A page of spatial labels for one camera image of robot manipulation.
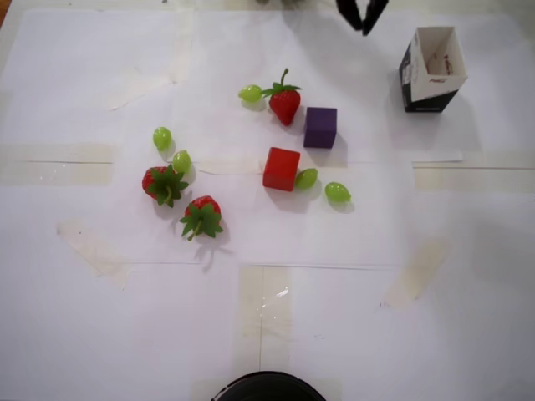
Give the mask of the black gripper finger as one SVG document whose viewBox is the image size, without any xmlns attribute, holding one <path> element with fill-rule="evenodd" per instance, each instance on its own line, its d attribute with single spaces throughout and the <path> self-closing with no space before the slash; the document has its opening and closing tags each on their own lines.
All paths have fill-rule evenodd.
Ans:
<svg viewBox="0 0 535 401">
<path fill-rule="evenodd" d="M 363 20 L 363 35 L 368 36 L 385 10 L 389 0 L 369 0 Z"/>
<path fill-rule="evenodd" d="M 339 14 L 355 31 L 363 29 L 363 21 L 360 17 L 359 7 L 355 0 L 336 0 Z"/>
</svg>

